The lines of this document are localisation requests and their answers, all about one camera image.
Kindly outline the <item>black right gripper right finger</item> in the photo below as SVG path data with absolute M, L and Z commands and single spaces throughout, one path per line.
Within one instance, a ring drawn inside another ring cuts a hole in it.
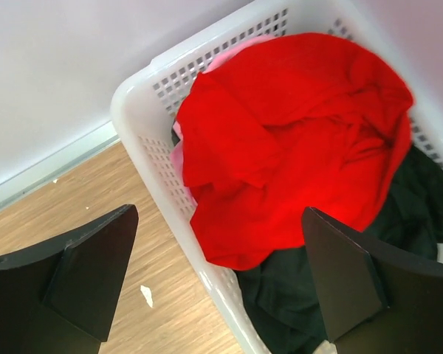
M 443 263 L 315 208 L 302 228 L 326 333 L 339 353 L 443 353 Z

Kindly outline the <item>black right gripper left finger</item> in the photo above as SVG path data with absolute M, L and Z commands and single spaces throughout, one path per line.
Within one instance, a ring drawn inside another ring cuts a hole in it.
M 137 233 L 126 204 L 0 255 L 0 353 L 98 353 L 109 338 Z

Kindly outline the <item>red t shirt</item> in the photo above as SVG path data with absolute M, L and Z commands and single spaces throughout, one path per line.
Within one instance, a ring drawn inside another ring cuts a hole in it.
M 248 270 L 302 246 L 308 207 L 366 229 L 411 148 L 412 106 L 383 59 L 322 33 L 255 44 L 198 74 L 176 119 L 206 260 Z

